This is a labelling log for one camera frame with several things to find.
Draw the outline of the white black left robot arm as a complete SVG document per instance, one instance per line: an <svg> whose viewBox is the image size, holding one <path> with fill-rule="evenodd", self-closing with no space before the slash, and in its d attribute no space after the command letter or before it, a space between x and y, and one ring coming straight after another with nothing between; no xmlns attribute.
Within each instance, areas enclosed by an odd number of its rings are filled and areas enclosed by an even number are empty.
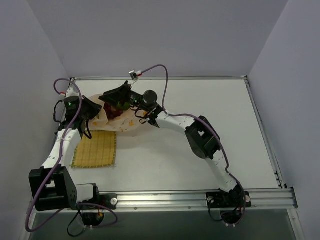
<svg viewBox="0 0 320 240"><path fill-rule="evenodd" d="M86 135L89 121L102 106L86 98L70 96L63 100L65 119L60 122L56 141L43 165L29 173L35 209L39 212L77 208L78 203L97 203L99 189L95 183L76 185L68 171L76 148Z"/></svg>

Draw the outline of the banana print plastic bag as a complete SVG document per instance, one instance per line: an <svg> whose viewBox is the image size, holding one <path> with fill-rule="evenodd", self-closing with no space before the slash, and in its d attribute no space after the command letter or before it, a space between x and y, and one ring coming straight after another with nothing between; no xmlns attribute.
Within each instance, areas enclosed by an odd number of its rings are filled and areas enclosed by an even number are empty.
<svg viewBox="0 0 320 240"><path fill-rule="evenodd" d="M90 131L107 131L107 132L129 132L136 130L142 124L140 119L135 116L135 112L128 109L120 116L109 118L104 108L99 114L89 121Z"/></svg>

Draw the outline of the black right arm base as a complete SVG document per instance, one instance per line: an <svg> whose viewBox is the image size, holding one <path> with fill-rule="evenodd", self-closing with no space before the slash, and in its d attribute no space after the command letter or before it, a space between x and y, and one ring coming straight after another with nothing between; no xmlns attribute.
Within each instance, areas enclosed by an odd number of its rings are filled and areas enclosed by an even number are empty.
<svg viewBox="0 0 320 240"><path fill-rule="evenodd" d="M207 192L206 203L209 217L215 222L223 222L227 227L239 225L246 209L252 207L251 197L247 191L244 193ZM219 210L219 218L213 217L211 213L213 209Z"/></svg>

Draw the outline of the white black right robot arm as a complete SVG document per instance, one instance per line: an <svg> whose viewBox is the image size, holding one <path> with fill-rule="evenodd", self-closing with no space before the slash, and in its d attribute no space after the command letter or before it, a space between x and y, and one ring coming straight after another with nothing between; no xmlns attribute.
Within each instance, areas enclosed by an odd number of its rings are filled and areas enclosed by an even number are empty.
<svg viewBox="0 0 320 240"><path fill-rule="evenodd" d="M118 88L104 92L99 99L117 110L143 110L146 115L139 118L151 126L184 134L192 152L209 165L218 189L230 200L243 200L243 187L229 172L229 160L220 137L204 116L169 113L157 103L156 92L147 90L144 94L139 94L132 90L128 81Z"/></svg>

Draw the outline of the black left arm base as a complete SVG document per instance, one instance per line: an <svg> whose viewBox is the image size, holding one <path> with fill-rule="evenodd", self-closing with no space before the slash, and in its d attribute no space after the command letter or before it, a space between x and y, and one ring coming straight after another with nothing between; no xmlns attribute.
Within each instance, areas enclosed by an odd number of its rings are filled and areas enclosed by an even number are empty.
<svg viewBox="0 0 320 240"><path fill-rule="evenodd" d="M85 233L86 229L102 229L114 226L118 223L119 218L115 213L118 204L118 195L116 193L107 193L99 197L98 202L85 201L78 203L76 206L76 214L67 226L67 234L71 238L77 238ZM110 213L114 220L108 223L103 223L106 218L106 211ZM81 230L79 233L71 233L71 225L77 218L81 220Z"/></svg>

